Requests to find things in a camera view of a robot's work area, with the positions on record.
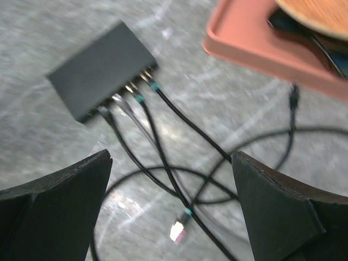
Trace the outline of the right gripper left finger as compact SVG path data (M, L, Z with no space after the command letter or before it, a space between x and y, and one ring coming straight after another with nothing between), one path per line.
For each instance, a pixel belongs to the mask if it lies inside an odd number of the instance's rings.
M85 260L112 163L101 150L1 190L1 260Z

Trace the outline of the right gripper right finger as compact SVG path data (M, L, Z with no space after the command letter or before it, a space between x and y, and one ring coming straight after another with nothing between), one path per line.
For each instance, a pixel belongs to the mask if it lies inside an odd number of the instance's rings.
M244 152L232 156L255 260L347 260L347 197L302 183Z

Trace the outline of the black network switch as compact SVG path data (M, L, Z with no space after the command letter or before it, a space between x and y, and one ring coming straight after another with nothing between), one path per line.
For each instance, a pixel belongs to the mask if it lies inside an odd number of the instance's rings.
M94 110L157 61L120 21L47 75L73 118L83 123Z

